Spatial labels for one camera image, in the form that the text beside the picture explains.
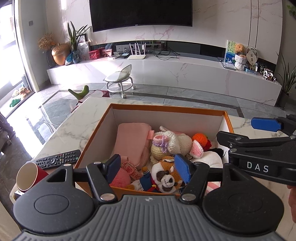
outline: green slipper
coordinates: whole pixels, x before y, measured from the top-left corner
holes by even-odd
[[[11,107],[16,106],[18,103],[20,103],[20,99],[15,99],[15,102],[11,105]]]
[[[13,104],[15,103],[15,99],[13,99],[9,105],[9,107],[11,107]]]

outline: black tv screen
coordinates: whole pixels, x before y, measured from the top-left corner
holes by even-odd
[[[89,0],[93,32],[136,25],[192,26],[192,0]]]

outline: pink fluffy ball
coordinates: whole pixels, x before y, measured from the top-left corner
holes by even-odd
[[[111,182],[110,186],[118,188],[126,188],[127,185],[131,184],[131,178],[126,170],[119,169],[117,175]]]

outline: red mug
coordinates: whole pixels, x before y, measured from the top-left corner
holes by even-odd
[[[48,173],[37,166],[36,163],[27,162],[17,173],[17,187],[20,191],[26,192],[47,175]]]

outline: blue gripper pad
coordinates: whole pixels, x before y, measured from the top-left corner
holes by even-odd
[[[278,123],[276,119],[269,119],[269,118],[254,117],[251,120],[251,126],[254,129],[264,130],[264,131],[273,131],[273,132],[277,132],[282,129],[281,124]]]
[[[175,167],[185,184],[189,183],[191,179],[189,166],[187,160],[181,154],[175,155]]]
[[[110,184],[120,169],[120,166],[121,166],[120,155],[115,154],[105,164],[108,164],[105,179]]]

